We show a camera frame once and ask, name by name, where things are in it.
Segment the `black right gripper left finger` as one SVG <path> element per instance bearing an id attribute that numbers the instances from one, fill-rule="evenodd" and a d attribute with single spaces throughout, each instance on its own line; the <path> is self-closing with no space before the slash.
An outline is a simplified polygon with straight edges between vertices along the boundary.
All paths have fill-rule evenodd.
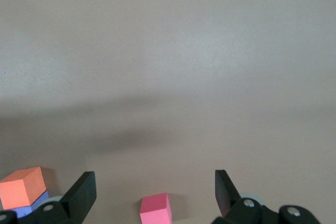
<path id="1" fill-rule="evenodd" d="M 93 171 L 84 172 L 59 201 L 40 205 L 32 213 L 18 218 L 12 210 L 1 211 L 6 224 L 76 224 L 83 223 L 97 198 Z"/>

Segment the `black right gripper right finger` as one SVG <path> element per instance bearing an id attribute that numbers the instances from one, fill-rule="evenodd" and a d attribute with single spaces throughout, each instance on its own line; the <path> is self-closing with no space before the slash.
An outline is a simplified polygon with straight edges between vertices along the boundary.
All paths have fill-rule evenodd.
<path id="1" fill-rule="evenodd" d="M 251 197 L 242 197 L 225 170 L 215 171 L 215 198 L 221 216 L 213 223 L 319 223 L 306 208 L 283 205 L 278 212 L 274 212 Z"/>

